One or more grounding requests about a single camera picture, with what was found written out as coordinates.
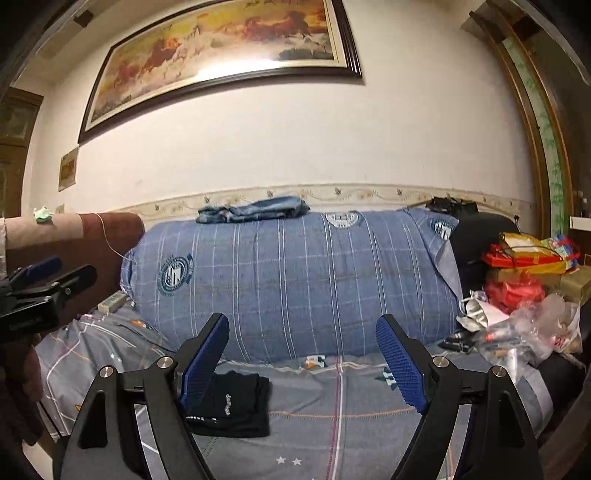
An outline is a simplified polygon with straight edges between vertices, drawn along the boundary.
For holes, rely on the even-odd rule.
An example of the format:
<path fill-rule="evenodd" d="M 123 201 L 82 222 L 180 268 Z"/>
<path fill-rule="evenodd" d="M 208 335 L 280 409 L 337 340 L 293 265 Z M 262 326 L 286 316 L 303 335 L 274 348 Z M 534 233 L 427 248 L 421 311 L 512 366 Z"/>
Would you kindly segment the black pants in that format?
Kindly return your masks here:
<path fill-rule="evenodd" d="M 200 402 L 184 407 L 188 430 L 207 437 L 267 437 L 270 393 L 270 379 L 259 374 L 214 373 Z"/>

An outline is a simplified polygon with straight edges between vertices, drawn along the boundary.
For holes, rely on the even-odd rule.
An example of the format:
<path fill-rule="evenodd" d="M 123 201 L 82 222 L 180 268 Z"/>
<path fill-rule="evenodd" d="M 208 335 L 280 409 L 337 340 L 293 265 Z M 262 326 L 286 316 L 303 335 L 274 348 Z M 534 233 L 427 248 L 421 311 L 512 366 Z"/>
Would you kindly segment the brown wooden headboard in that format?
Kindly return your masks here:
<path fill-rule="evenodd" d="M 66 325 L 119 290 L 122 256 L 143 234 L 142 220 L 132 213 L 57 214 L 42 224 L 29 217 L 3 219 L 1 271 L 10 273 L 51 256 L 61 259 L 62 273 L 85 264 L 95 267 L 95 284 L 61 311 L 60 324 Z"/>

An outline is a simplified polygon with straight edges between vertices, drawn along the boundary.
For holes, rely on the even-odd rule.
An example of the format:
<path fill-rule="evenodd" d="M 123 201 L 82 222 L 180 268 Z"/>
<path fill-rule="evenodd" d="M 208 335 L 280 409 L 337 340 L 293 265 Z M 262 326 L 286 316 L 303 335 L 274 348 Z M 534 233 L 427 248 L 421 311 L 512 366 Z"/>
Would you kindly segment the green small object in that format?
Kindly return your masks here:
<path fill-rule="evenodd" d="M 52 220 L 53 213 L 46 206 L 33 210 L 33 218 L 37 224 L 44 224 Z"/>

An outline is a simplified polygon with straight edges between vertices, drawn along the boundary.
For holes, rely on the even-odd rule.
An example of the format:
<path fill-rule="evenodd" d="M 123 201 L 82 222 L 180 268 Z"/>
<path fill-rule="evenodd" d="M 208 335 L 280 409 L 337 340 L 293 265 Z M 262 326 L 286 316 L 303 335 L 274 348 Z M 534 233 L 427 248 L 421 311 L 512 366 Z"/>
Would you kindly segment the clutter pile of bags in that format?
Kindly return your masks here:
<path fill-rule="evenodd" d="M 582 308 L 590 300 L 590 268 L 564 235 L 544 240 L 501 233 L 480 254 L 484 279 L 460 302 L 460 331 L 439 347 L 478 351 L 518 378 L 556 353 L 577 363 L 583 352 Z"/>

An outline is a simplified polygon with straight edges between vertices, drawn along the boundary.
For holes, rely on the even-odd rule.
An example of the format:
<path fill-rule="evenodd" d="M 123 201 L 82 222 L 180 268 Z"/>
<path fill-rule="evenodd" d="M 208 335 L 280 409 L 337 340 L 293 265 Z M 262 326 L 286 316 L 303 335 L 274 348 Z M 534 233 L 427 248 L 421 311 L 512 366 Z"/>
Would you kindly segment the grey patterned bed sheet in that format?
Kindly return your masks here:
<path fill-rule="evenodd" d="M 113 314 L 85 314 L 48 334 L 36 351 L 51 435 L 70 433 L 101 367 L 138 370 L 175 350 L 127 306 Z M 218 479 L 388 479 L 419 423 L 378 353 L 331 356 L 311 370 L 301 359 L 224 359 L 217 370 L 259 374 L 271 386 L 269 436 L 197 437 Z"/>

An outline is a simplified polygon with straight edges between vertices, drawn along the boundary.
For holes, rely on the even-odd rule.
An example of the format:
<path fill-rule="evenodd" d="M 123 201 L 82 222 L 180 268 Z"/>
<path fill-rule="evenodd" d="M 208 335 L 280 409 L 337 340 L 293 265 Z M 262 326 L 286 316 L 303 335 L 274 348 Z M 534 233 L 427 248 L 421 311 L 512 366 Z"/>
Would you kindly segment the wooden cabinet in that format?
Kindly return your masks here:
<path fill-rule="evenodd" d="M 41 95 L 9 87 L 1 100 L 1 216 L 21 215 L 26 158 Z"/>

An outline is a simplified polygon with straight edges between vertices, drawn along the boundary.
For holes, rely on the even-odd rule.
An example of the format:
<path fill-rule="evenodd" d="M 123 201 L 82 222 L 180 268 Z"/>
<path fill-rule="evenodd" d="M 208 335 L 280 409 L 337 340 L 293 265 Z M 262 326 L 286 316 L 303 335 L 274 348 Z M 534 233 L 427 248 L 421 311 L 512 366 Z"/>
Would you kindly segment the folded blue jeans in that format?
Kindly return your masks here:
<path fill-rule="evenodd" d="M 206 206 L 197 213 L 200 224 L 245 223 L 263 220 L 293 219 L 307 215 L 308 204 L 298 196 L 281 196 L 242 206 Z"/>

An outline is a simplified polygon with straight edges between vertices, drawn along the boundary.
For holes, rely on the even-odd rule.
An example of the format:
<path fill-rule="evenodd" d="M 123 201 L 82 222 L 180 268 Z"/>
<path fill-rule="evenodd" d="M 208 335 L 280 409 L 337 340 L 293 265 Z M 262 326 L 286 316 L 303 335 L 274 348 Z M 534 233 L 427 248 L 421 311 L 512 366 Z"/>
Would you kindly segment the blue plaid rolled quilt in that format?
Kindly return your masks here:
<path fill-rule="evenodd" d="M 231 361 L 366 356 L 378 351 L 375 328 L 384 314 L 426 344 L 455 331 L 462 286 L 450 238 L 457 225 L 421 208 L 165 222 L 125 255 L 121 286 L 173 346 L 221 313 Z"/>

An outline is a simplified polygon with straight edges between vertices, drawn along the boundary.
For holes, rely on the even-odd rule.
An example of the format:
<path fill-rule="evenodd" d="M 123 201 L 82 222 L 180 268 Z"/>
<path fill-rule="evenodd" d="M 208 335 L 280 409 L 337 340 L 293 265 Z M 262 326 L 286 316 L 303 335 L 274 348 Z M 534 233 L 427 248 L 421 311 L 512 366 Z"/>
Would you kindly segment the black bag on bed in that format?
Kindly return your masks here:
<path fill-rule="evenodd" d="M 454 198 L 433 197 L 427 208 L 436 213 L 448 214 L 459 223 L 451 234 L 464 296 L 471 290 L 480 290 L 486 283 L 490 267 L 482 254 L 492 244 L 499 242 L 503 233 L 519 233 L 517 224 L 500 214 L 480 213 L 475 202 Z"/>

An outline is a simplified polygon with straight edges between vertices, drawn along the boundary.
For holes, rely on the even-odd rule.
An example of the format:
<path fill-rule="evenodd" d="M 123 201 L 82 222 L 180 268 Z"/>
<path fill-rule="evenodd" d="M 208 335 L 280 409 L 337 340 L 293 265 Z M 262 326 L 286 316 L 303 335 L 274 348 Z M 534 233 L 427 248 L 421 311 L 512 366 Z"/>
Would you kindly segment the framed horse painting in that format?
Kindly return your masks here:
<path fill-rule="evenodd" d="M 192 93 L 259 78 L 363 76 L 339 1 L 206 1 L 110 47 L 78 142 Z"/>

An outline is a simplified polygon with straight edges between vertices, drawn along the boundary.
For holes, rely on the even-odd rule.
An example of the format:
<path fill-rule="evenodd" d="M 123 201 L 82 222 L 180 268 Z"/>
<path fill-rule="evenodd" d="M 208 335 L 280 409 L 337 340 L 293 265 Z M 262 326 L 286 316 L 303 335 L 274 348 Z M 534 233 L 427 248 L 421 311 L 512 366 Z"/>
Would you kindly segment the small wall calendar picture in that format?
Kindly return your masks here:
<path fill-rule="evenodd" d="M 58 191 L 61 192 L 76 183 L 79 148 L 76 147 L 60 159 Z"/>

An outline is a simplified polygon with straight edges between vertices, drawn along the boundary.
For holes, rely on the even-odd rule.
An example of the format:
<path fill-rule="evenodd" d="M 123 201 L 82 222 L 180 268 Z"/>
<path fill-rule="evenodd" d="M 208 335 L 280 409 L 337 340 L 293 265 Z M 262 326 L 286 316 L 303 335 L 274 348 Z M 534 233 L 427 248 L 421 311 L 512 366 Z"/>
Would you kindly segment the wooden door frame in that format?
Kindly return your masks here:
<path fill-rule="evenodd" d="M 506 75 L 530 149 L 536 232 L 590 215 L 590 71 L 531 1 L 486 1 L 464 24 Z"/>

